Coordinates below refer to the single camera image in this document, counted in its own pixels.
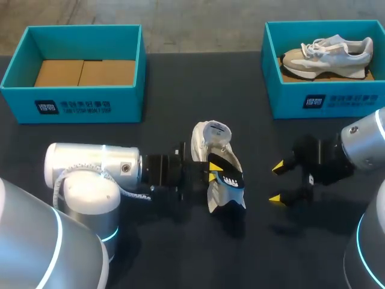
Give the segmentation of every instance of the black table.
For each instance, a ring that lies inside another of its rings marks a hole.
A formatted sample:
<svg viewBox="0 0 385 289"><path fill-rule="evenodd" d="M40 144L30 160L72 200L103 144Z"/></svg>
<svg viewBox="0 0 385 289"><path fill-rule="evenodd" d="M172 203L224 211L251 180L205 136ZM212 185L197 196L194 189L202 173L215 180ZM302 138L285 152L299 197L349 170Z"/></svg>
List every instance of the black table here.
<svg viewBox="0 0 385 289"><path fill-rule="evenodd" d="M198 121L215 119L232 129L231 144L244 169L244 237L229 234L206 207L193 207L179 223L125 199L109 288L345 288L345 246L385 171L318 188L311 207L272 206L269 194L300 183L299 172L279 178L271 173L293 140L305 132L327 137L353 119L273 121L259 59L260 52L148 55L139 125L18 125L0 98L0 176L51 204L43 177L49 144L164 153L181 140L189 144ZM0 69L8 62L0 58Z"/></svg>

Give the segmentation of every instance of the teal box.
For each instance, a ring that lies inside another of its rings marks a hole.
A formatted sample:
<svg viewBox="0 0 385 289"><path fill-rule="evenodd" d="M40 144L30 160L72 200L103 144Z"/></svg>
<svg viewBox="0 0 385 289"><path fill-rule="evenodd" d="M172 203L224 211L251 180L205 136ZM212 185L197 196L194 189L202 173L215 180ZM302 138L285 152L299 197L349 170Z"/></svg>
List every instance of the teal box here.
<svg viewBox="0 0 385 289"><path fill-rule="evenodd" d="M374 81L283 82L277 57L336 34L373 40L369 69ZM363 117L385 106L385 31L377 20L267 22L261 58L275 119Z"/></svg>
<svg viewBox="0 0 385 289"><path fill-rule="evenodd" d="M43 60L135 60L134 83L34 87ZM140 122L145 76L140 25L29 26L1 92L19 123Z"/></svg>

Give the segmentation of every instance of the shoe sole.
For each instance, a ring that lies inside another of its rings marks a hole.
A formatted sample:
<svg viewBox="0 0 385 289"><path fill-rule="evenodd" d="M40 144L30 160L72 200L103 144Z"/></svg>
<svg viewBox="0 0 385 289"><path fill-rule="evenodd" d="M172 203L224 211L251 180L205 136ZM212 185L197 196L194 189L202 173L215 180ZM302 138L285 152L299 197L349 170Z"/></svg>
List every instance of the shoe sole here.
<svg viewBox="0 0 385 289"><path fill-rule="evenodd" d="M192 137L191 137L191 146L190 146L190 148L191 148L191 157L192 157L193 161L203 161L203 160L199 159L199 154L198 154L199 147L196 148L196 146L194 145L194 143L195 143L194 140L196 139L194 136L195 136L196 132L199 131L199 126L201 126L202 124L206 124L206 122L199 122L199 123L197 123L196 126L194 127L194 129L192 130Z"/></svg>
<svg viewBox="0 0 385 289"><path fill-rule="evenodd" d="M299 77L302 77L305 79L315 79L318 75L324 72L333 72L342 77L354 78L354 79L364 79L366 76L365 67L363 66L334 67L334 68L329 67L328 69L319 69L316 72L301 71L301 70L287 67L285 65L283 67L288 71L290 71L291 73L294 73L295 75L298 75Z"/></svg>

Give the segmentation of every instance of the concrete floor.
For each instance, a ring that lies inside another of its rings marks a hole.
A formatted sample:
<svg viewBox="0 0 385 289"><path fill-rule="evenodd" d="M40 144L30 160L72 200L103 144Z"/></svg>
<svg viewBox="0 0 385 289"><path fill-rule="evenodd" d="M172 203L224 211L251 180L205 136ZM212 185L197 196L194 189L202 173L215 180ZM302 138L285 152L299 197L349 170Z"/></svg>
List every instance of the concrete floor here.
<svg viewBox="0 0 385 289"><path fill-rule="evenodd" d="M0 0L0 55L28 25L142 24L147 52L259 50L268 20L379 19L384 0Z"/></svg>

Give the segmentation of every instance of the logo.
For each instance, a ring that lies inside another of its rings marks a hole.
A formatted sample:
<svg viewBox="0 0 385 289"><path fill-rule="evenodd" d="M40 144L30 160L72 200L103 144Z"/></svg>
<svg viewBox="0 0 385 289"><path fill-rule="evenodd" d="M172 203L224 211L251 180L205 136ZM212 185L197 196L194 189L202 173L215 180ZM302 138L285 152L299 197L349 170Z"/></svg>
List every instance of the logo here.
<svg viewBox="0 0 385 289"><path fill-rule="evenodd" d="M230 179L230 178L226 178L225 176L223 177L223 181L228 184L228 185L231 185L232 187L236 187L238 188L238 182L234 179Z"/></svg>
<svg viewBox="0 0 385 289"><path fill-rule="evenodd" d="M35 101L35 104L40 114L59 114L54 101Z"/></svg>
<svg viewBox="0 0 385 289"><path fill-rule="evenodd" d="M321 108L324 104L325 95L307 95L303 108Z"/></svg>

